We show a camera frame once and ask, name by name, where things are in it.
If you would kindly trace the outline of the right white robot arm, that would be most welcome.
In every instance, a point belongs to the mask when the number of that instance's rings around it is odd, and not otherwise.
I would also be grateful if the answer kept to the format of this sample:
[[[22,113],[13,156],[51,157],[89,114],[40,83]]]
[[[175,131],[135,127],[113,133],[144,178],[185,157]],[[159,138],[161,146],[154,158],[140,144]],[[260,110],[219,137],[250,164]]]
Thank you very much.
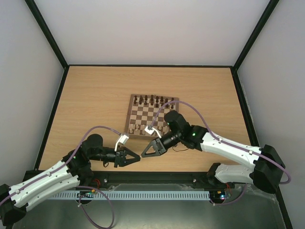
[[[205,127],[190,125],[177,111],[158,117],[156,127],[151,125],[152,120],[153,117],[134,116],[127,125],[129,135],[151,139],[142,157],[161,156],[181,143],[188,149],[214,153],[237,163],[213,163],[207,174],[211,186],[237,182],[253,184],[266,193],[277,192],[285,165],[274,147],[248,146],[222,138]]]

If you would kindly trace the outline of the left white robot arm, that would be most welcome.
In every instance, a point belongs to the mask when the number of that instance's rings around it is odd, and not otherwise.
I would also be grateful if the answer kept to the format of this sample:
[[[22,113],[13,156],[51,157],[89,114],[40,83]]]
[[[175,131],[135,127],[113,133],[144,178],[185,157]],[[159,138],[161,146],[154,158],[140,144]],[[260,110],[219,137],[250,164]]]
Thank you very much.
[[[78,186],[88,186],[93,180],[91,160],[124,167],[140,161],[140,156],[124,146],[104,147],[103,138],[92,134],[78,149],[38,175],[17,185],[0,187],[0,219],[3,226],[14,224],[26,213],[48,198]]]

